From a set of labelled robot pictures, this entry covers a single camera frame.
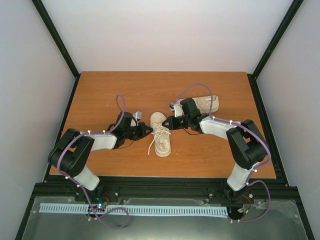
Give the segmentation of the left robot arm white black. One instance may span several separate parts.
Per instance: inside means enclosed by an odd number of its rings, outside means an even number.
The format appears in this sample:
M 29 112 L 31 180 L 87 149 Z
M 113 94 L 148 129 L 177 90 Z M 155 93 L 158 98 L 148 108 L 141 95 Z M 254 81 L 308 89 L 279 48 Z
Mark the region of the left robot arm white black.
M 138 141 L 151 134 L 153 128 L 141 122 L 141 116 L 139 111 L 121 112 L 116 123 L 97 133 L 67 129 L 49 153 L 48 163 L 83 186 L 92 201 L 101 200 L 104 188 L 99 185 L 99 177 L 87 167 L 89 155 L 93 151 L 118 149 L 125 140 Z

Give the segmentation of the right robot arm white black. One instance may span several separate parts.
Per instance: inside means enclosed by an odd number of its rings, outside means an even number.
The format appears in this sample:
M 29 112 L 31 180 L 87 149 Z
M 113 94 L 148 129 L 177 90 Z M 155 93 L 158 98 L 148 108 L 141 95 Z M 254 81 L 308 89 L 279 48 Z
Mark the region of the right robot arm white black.
M 169 105 L 173 116 L 169 116 L 163 126 L 169 130 L 188 129 L 206 135 L 213 135 L 228 141 L 235 165 L 227 178 L 228 186 L 240 191 L 249 185 L 249 179 L 257 169 L 271 160 L 271 152 L 266 140 L 256 124 L 247 119 L 242 122 L 220 119 L 208 113 L 202 113 L 192 98 Z

